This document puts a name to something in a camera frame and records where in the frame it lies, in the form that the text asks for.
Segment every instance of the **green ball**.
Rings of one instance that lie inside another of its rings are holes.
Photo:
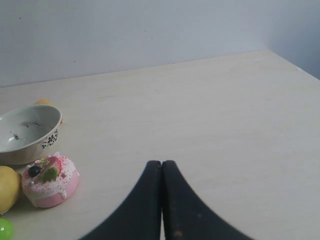
[[[14,227],[7,219],[0,218],[0,239],[10,240],[14,234]]]

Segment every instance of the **white wall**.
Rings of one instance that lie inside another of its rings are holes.
[[[319,0],[2,0],[0,86],[270,48],[320,77]]]

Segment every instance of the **bowl rim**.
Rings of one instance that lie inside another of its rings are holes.
[[[38,108],[38,107],[49,107],[49,108],[52,108],[52,109],[55,109],[58,113],[59,113],[59,120],[57,122],[56,125],[54,125],[54,127],[48,131],[48,133],[46,133],[45,135],[43,135],[42,137],[38,138],[37,140],[27,144],[27,145],[24,145],[22,147],[19,147],[19,148],[15,148],[15,149],[11,149],[11,150],[5,150],[5,151],[1,151],[0,150],[0,154],[6,154],[6,153],[11,153],[11,152],[14,152],[14,151],[18,151],[18,150],[22,150],[22,149],[25,149],[25,148],[28,148],[30,147],[31,145],[34,145],[36,144],[37,142],[39,142],[39,140],[43,139],[43,138],[46,138],[47,136],[49,136],[51,134],[51,132],[57,128],[59,125],[60,125],[60,122],[62,120],[62,113],[60,111],[59,108],[55,107],[55,106],[52,106],[52,105],[49,105],[49,104],[35,104],[35,105],[29,105],[29,106],[23,106],[23,107],[19,107],[19,108],[16,108],[14,110],[11,110],[11,111],[8,111],[2,115],[0,115],[0,119],[2,119],[5,115],[9,115],[9,114],[14,114],[15,112],[19,112],[19,111],[22,111],[23,109],[32,109],[32,108]]]

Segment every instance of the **white bowl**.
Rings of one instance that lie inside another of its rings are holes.
[[[31,163],[53,154],[59,140],[60,110],[51,105],[22,107],[0,116],[0,165]]]

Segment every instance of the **blueberry decoration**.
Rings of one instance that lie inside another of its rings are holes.
[[[28,170],[29,176],[34,178],[41,173],[41,168],[39,166],[32,166]]]

